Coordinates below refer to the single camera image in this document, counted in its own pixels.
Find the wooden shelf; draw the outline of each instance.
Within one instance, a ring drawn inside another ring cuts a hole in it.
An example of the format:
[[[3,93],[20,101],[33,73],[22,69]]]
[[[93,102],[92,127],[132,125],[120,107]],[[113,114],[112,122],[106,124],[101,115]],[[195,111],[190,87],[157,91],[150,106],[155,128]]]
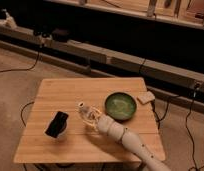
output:
[[[164,0],[158,0],[156,4],[155,14],[156,17],[147,17],[147,9],[149,0],[107,0],[109,3],[103,0],[88,0],[85,5],[80,5],[79,0],[45,0],[54,3],[60,3],[65,5],[72,5],[81,8],[93,9],[98,11],[110,12],[121,14],[125,16],[131,16],[141,18],[145,20],[155,20],[164,23],[170,23],[174,25],[180,25],[185,27],[191,27],[204,30],[203,20],[196,19],[195,14],[186,10],[188,0],[182,0],[179,11],[176,13],[176,3],[179,0],[172,0],[171,5],[168,8],[164,8]]]

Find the bowl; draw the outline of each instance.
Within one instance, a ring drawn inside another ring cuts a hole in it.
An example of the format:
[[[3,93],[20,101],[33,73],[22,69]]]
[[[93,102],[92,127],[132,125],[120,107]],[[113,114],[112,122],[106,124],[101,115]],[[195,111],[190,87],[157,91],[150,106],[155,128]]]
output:
[[[105,100],[105,112],[115,120],[128,120],[136,112],[137,104],[129,94],[116,92]]]

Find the gray carpet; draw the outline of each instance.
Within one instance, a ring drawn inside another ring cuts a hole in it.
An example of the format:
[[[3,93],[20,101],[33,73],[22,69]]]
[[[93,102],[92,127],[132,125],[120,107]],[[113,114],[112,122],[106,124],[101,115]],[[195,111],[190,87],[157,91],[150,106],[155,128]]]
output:
[[[33,59],[20,54],[0,49],[0,70],[11,68],[28,68]],[[86,77],[83,74],[65,70],[50,64],[39,62],[31,71],[0,73],[0,171],[23,171],[20,164],[13,163],[13,157],[24,129],[20,120],[20,110],[36,96],[40,82],[44,78]],[[164,112],[166,103],[156,101],[157,112]],[[24,111],[25,120],[31,106]],[[165,163],[173,171],[187,171],[193,166],[191,158],[192,146],[185,129],[185,116],[188,109],[170,105],[167,118],[161,124],[160,135],[166,152]],[[196,144],[196,162],[204,165],[204,115],[194,112],[189,120],[190,129]],[[105,171],[134,170],[137,164],[106,164]],[[102,164],[76,164],[65,170],[99,171]],[[33,165],[27,165],[28,170],[36,170]]]

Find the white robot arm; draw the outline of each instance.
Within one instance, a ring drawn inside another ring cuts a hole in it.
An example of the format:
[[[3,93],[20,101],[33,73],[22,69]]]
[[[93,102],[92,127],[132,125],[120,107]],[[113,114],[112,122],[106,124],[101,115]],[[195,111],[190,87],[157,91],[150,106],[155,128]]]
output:
[[[102,114],[96,108],[84,105],[84,103],[79,104],[79,113],[87,125],[94,127],[115,141],[121,142],[128,151],[139,157],[151,171],[170,171],[148,150],[137,133],[128,130],[111,117]]]

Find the table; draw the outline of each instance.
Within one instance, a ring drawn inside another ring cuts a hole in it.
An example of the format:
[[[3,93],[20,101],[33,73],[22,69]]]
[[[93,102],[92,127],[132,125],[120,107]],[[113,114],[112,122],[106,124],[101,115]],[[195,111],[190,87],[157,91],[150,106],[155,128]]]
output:
[[[89,129],[78,114],[84,101],[104,112],[104,101],[113,92],[126,92],[133,98],[147,91],[142,78],[44,79],[38,90],[27,126],[17,148],[15,163],[96,163],[138,162],[120,144]],[[144,143],[160,160],[165,153],[151,104],[137,100],[134,117],[123,124],[140,134]],[[69,114],[66,139],[57,141],[47,135],[57,111]]]

